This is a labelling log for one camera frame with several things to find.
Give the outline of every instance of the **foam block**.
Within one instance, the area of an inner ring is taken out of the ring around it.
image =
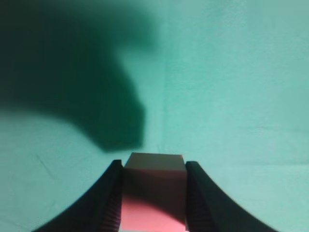
[[[187,171],[181,155],[132,153],[124,166],[124,231],[185,232]]]

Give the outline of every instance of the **green cloth background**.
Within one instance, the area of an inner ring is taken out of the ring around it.
[[[255,217],[309,232],[306,1],[28,2],[0,8],[0,231],[140,151],[196,160]]]

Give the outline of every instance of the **pink cube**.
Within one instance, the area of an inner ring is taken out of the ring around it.
[[[186,185],[181,155],[132,153],[124,166],[122,230],[185,232]]]

